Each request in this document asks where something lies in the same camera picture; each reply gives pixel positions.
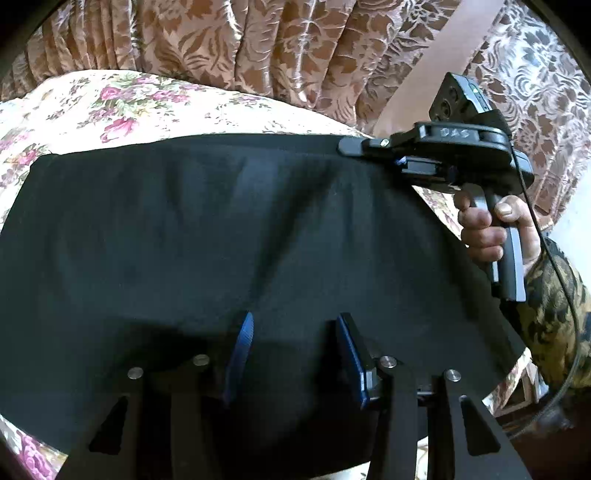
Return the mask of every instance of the black handle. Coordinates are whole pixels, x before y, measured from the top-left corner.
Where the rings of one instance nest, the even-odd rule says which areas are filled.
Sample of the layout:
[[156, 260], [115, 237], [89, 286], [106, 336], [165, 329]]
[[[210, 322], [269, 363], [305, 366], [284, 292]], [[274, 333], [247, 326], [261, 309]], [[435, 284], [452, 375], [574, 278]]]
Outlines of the black handle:
[[470, 206], [490, 211], [493, 225], [502, 226], [507, 232], [503, 244], [503, 258], [483, 266], [492, 283], [493, 295], [501, 300], [526, 301], [521, 241], [516, 223], [503, 223], [496, 218], [495, 205], [501, 196], [480, 185], [465, 183], [462, 188], [470, 193]]

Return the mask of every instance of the bolt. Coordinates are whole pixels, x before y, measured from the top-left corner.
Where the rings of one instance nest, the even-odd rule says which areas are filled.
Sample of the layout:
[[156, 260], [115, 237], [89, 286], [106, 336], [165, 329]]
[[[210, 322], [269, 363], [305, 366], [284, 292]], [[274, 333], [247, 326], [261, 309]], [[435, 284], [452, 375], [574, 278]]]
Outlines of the bolt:
[[384, 355], [383, 357], [380, 357], [379, 364], [384, 368], [394, 368], [398, 362], [393, 356]]
[[209, 357], [204, 353], [195, 355], [193, 357], [193, 365], [195, 365], [196, 367], [205, 367], [206, 365], [209, 365]]
[[144, 369], [141, 367], [133, 367], [130, 368], [127, 372], [127, 378], [130, 380], [137, 380], [138, 378], [142, 378], [144, 376]]
[[459, 382], [460, 379], [462, 378], [462, 375], [459, 371], [454, 370], [454, 369], [449, 369], [446, 370], [445, 372], [445, 377], [450, 381], [450, 382]]

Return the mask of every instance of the wall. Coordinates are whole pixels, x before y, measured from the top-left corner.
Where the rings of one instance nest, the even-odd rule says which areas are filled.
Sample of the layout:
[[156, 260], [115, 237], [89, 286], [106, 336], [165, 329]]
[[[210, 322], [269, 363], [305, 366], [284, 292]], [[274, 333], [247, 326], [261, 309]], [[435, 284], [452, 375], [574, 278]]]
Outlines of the wall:
[[591, 288], [591, 171], [581, 178], [550, 238], [560, 245], [585, 285]]

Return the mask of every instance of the finger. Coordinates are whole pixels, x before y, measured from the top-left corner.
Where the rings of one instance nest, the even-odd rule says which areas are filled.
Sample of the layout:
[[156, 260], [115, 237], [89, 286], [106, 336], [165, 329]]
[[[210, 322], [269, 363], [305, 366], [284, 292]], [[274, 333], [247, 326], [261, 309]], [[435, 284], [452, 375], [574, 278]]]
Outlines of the finger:
[[470, 230], [480, 230], [491, 225], [492, 215], [488, 210], [471, 207], [458, 212], [457, 221]]
[[502, 198], [495, 205], [495, 213], [503, 222], [519, 222], [522, 226], [534, 226], [527, 204], [515, 195]]
[[468, 255], [477, 262], [496, 262], [503, 258], [503, 247], [498, 245], [486, 248], [468, 247]]
[[507, 239], [507, 233], [501, 226], [490, 226], [483, 230], [468, 230], [464, 228], [461, 234], [462, 242], [469, 247], [494, 247], [502, 245]]
[[453, 204], [456, 206], [458, 210], [466, 210], [472, 201], [470, 194], [464, 190], [457, 192], [453, 196]]

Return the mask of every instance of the black fabric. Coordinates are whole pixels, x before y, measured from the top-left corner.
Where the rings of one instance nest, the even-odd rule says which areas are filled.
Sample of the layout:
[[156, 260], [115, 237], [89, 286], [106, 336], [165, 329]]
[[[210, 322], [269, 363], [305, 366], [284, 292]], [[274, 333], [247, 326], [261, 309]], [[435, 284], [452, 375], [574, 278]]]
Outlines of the black fabric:
[[369, 459], [375, 416], [339, 377], [334, 324], [482, 397], [524, 346], [466, 248], [339, 137], [211, 135], [31, 167], [0, 235], [0, 412], [68, 452], [114, 372], [203, 351], [242, 309], [255, 337], [230, 412], [233, 478]]

